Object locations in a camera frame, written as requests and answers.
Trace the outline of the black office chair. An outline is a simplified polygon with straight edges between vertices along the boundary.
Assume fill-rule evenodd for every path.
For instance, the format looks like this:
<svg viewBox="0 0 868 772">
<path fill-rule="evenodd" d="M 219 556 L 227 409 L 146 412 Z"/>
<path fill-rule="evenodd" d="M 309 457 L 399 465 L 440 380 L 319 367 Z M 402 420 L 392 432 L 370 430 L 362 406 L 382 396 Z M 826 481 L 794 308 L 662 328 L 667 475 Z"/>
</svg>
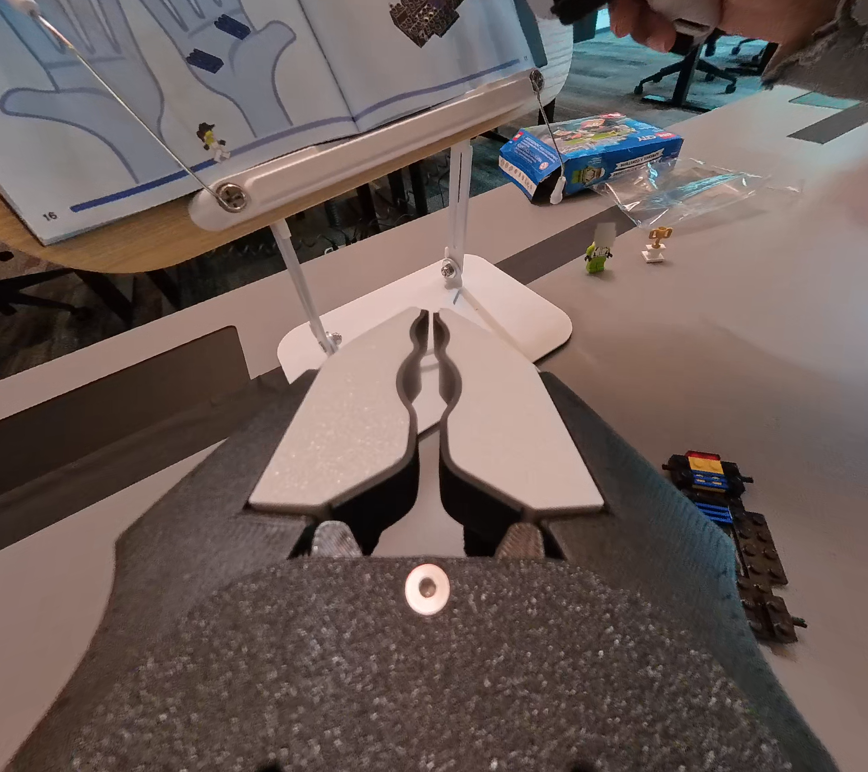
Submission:
<svg viewBox="0 0 868 772">
<path fill-rule="evenodd" d="M 107 275 L 60 267 L 7 245 L 1 266 L 3 330 L 67 326 L 113 335 L 182 308 L 168 269 Z"/>
<path fill-rule="evenodd" d="M 635 86 L 634 94 L 642 102 L 658 105 L 660 108 L 680 109 L 698 114 L 707 113 L 712 109 L 710 106 L 697 104 L 689 100 L 690 88 L 697 73 L 704 75 L 706 83 L 715 80 L 725 82 L 726 88 L 724 93 L 731 95 L 736 92 L 740 77 L 760 77 L 778 50 L 778 44 L 767 42 L 759 53 L 751 57 L 742 57 L 741 51 L 743 46 L 754 42 L 754 40 L 740 39 L 728 57 L 729 65 L 718 66 L 710 59 L 716 51 L 718 42 L 723 37 L 726 37 L 726 35 L 722 31 L 715 30 L 703 42 L 693 44 L 688 36 L 681 35 L 676 40 L 675 47 L 672 50 L 673 54 L 679 56 L 679 61 L 665 66 L 655 74 L 640 80 Z M 674 91 L 670 97 L 645 94 L 645 85 L 658 85 L 665 78 L 674 74 L 677 76 L 677 79 Z"/>
</svg>

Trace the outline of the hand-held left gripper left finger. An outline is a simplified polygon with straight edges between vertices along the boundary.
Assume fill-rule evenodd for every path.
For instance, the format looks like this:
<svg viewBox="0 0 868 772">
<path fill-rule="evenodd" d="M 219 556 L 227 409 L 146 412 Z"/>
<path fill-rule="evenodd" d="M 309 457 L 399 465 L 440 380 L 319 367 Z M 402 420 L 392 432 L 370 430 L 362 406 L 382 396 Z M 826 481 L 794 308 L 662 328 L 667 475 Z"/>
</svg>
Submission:
<svg viewBox="0 0 868 772">
<path fill-rule="evenodd" d="M 320 367 L 249 496 L 264 513 L 324 516 L 405 468 L 429 312 L 408 308 Z"/>
</svg>

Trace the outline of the black lego chassis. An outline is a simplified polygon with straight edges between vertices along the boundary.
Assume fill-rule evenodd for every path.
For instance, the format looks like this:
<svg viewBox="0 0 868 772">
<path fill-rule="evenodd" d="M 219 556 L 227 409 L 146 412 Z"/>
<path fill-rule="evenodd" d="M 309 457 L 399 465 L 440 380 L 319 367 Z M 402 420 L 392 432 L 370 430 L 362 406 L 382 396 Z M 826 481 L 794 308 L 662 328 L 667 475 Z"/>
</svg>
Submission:
<svg viewBox="0 0 868 772">
<path fill-rule="evenodd" d="M 748 624 L 759 640 L 778 645 L 794 644 L 797 630 L 806 629 L 807 622 L 790 614 L 783 598 L 775 593 L 777 587 L 788 584 L 787 573 L 765 516 L 745 509 L 743 497 L 754 480 L 733 462 L 722 460 L 722 466 L 729 479 L 729 490 L 741 497 L 741 506 L 730 507 L 733 527 L 713 524 L 732 540 L 736 584 Z M 662 468 L 675 488 L 695 505 L 688 494 L 692 486 L 684 453 L 671 455 Z"/>
</svg>

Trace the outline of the blue lego box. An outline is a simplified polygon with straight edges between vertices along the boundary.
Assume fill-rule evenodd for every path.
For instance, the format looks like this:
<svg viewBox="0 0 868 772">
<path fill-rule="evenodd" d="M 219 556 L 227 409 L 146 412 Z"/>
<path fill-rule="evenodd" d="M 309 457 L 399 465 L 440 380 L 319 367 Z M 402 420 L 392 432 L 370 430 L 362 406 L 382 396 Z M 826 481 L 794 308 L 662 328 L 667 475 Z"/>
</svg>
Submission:
<svg viewBox="0 0 868 772">
<path fill-rule="evenodd" d="M 605 181 L 677 159 L 683 137 L 667 129 L 604 113 L 523 127 L 504 144 L 498 168 L 536 205 L 556 205 Z"/>
</svg>

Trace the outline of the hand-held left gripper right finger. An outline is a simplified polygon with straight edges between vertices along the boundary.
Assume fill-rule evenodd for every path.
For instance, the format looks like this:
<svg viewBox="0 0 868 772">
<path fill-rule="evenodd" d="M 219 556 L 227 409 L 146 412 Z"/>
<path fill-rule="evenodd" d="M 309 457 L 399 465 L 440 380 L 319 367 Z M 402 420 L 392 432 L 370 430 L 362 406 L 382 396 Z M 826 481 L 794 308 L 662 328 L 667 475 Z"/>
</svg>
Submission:
<svg viewBox="0 0 868 772">
<path fill-rule="evenodd" d="M 537 366 L 458 313 L 435 314 L 450 473 L 529 518 L 597 513 L 604 499 Z"/>
</svg>

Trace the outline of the lime green lego minifigure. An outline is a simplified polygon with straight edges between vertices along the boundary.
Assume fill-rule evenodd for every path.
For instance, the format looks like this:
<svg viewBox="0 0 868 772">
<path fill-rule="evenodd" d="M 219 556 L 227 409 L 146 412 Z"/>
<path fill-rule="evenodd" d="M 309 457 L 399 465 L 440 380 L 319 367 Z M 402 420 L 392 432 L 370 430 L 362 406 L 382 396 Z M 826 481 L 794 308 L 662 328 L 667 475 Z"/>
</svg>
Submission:
<svg viewBox="0 0 868 772">
<path fill-rule="evenodd" d="M 612 247 L 616 238 L 616 225 L 614 222 L 597 224 L 594 237 L 587 247 L 584 256 L 585 268 L 588 274 L 601 273 L 609 258 L 612 257 Z"/>
</svg>

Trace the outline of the clear plastic bag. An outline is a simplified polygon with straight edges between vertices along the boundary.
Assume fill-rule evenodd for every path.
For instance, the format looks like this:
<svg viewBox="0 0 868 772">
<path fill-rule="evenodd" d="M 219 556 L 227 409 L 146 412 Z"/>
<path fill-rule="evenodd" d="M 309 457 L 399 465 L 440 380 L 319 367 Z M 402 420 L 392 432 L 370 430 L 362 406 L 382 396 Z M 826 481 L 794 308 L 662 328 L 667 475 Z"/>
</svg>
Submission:
<svg viewBox="0 0 868 772">
<path fill-rule="evenodd" d="M 661 159 L 612 174 L 593 191 L 637 227 L 674 228 L 766 192 L 797 196 L 805 180 L 791 173 L 730 170 L 696 159 Z"/>
</svg>

